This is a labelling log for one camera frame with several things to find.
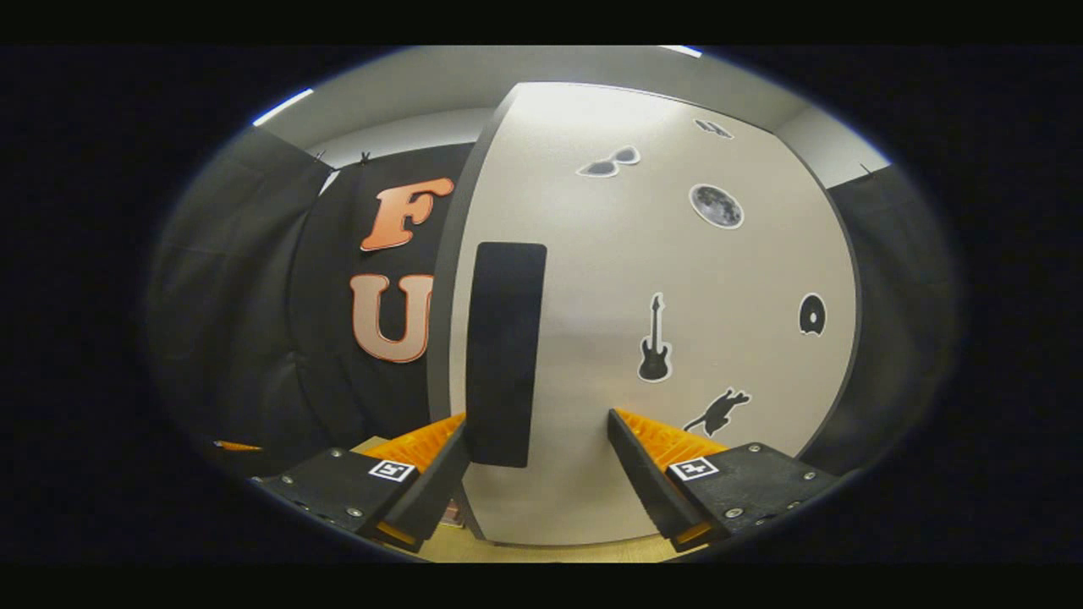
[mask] black curtain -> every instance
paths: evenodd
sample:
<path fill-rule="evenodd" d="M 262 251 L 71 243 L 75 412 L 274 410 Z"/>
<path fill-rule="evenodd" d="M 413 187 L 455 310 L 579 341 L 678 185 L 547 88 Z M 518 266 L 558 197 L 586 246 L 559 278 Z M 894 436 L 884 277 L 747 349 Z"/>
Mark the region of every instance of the black curtain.
<path fill-rule="evenodd" d="M 861 327 L 849 381 L 801 459 L 841 475 L 880 456 L 934 407 L 960 354 L 964 277 L 935 202 L 897 166 L 827 193 L 853 249 Z"/>
<path fill-rule="evenodd" d="M 390 340 L 402 337 L 406 298 L 399 282 L 407 275 L 433 274 L 454 192 L 433 195 L 423 222 L 404 221 L 412 233 L 407 243 L 362 251 L 361 242 L 373 231 L 380 208 L 377 195 L 443 178 L 457 183 L 472 148 L 472 143 L 434 146 L 347 167 L 309 216 L 292 269 L 289 316 L 303 353 L 305 393 L 317 414 L 340 433 L 364 425 L 368 436 L 390 439 L 431 423 L 428 355 L 395 363 L 366 353 L 353 334 L 350 280 L 363 273 L 388 278 L 388 289 L 380 295 L 379 326 Z M 357 412 L 364 413 L 364 420 Z"/>
<path fill-rule="evenodd" d="M 289 268 L 331 168 L 249 128 L 208 164 L 160 235 L 147 294 L 152 367 L 169 414 L 246 474 L 274 472 L 331 438 L 302 397 L 286 314 Z"/>

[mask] black bracket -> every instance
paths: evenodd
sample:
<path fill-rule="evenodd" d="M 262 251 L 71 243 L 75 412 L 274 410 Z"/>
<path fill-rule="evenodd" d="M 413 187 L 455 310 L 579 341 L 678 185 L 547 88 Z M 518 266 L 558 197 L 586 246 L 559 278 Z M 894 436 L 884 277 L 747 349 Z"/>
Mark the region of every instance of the black bracket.
<path fill-rule="evenodd" d="M 670 465 L 665 474 L 616 411 L 609 440 L 658 533 L 683 552 L 792 513 L 837 478 L 755 442 Z"/>
<path fill-rule="evenodd" d="M 330 449 L 280 476 L 255 480 L 330 524 L 369 536 L 417 479 L 413 465 Z"/>
<path fill-rule="evenodd" d="M 409 464 L 330 449 L 255 481 L 330 524 L 416 553 L 432 537 L 469 465 L 460 425 L 425 474 Z"/>
<path fill-rule="evenodd" d="M 837 480 L 759 442 L 670 465 L 666 477 L 728 536 L 785 516 Z"/>

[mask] black panel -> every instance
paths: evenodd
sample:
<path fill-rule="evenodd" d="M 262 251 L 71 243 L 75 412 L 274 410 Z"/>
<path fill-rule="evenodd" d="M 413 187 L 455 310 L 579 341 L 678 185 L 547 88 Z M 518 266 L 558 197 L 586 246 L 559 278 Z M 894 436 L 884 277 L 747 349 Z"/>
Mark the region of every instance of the black panel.
<path fill-rule="evenodd" d="M 871 464 L 930 407 L 958 352 L 962 273 L 897 167 L 827 193 L 858 267 L 861 324 L 846 387 L 799 456 L 840 475 Z"/>
<path fill-rule="evenodd" d="M 467 325 L 467 445 L 474 463 L 526 467 L 546 248 L 482 243 Z"/>
<path fill-rule="evenodd" d="M 436 255 L 435 276 L 432 284 L 432 302 L 429 322 L 429 412 L 432 420 L 441 420 L 452 416 L 451 397 L 451 346 L 452 346 L 452 299 L 455 297 L 455 280 L 459 265 L 459 249 L 462 246 L 462 233 L 466 231 L 467 217 L 470 211 L 470 200 L 473 198 L 481 168 L 488 155 L 500 122 L 516 101 L 518 86 L 504 98 L 493 114 L 485 129 L 478 137 L 473 150 L 462 168 L 462 174 L 456 184 L 452 199 L 452 209 L 444 222 L 444 234 L 440 241 L 440 251 Z M 466 501 L 466 494 L 458 498 Z M 481 530 L 472 518 L 467 518 L 471 531 L 483 539 Z"/>

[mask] black fabric backdrop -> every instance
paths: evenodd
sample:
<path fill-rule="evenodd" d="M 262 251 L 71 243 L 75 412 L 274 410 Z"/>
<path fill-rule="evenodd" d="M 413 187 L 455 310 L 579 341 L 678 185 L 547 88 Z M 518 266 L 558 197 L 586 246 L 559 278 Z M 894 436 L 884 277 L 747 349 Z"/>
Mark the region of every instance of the black fabric backdrop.
<path fill-rule="evenodd" d="M 324 420 L 334 425 L 347 448 L 370 436 L 394 438 L 428 425 L 427 355 L 393 363 L 366 353 L 353 334 L 350 278 L 362 273 L 384 275 L 390 286 L 380 296 L 380 332 L 391 340 L 405 331 L 406 298 L 399 289 L 405 275 L 431 275 L 444 219 L 454 198 L 433 196 L 432 211 L 397 247 L 362 251 L 386 189 L 448 178 L 457 182 L 473 144 L 404 152 L 351 166 L 309 215 L 298 244 L 289 286 L 289 314 L 304 354 L 301 376 L 305 397 Z M 352 412 L 363 413 L 362 418 Z"/>
<path fill-rule="evenodd" d="M 298 381 L 286 289 L 330 171 L 247 129 L 178 203 L 148 286 L 148 351 L 174 419 L 214 458 L 213 440 L 269 449 L 229 455 L 268 475 L 329 442 Z"/>
<path fill-rule="evenodd" d="M 404 275 L 432 274 L 451 196 L 435 197 L 409 243 L 377 251 L 389 187 L 458 180 L 472 144 L 378 157 L 338 171 L 251 128 L 210 163 L 161 235 L 147 296 L 152 366 L 196 450 L 239 476 L 269 476 L 329 445 L 353 448 L 427 425 L 426 357 L 378 360 L 353 335 L 350 278 L 392 288 L 381 332 L 400 337 Z M 225 440 L 259 452 L 213 448 Z"/>

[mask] sunglasses sticker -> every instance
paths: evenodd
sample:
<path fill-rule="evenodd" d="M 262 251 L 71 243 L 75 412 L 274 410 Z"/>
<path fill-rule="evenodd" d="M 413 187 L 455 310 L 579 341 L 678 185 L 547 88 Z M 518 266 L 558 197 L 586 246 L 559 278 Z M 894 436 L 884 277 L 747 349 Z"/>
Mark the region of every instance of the sunglasses sticker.
<path fill-rule="evenodd" d="M 596 160 L 576 173 L 587 178 L 612 178 L 621 171 L 621 165 L 636 165 L 639 159 L 639 151 L 635 146 L 625 146 L 610 155 L 609 158 Z"/>

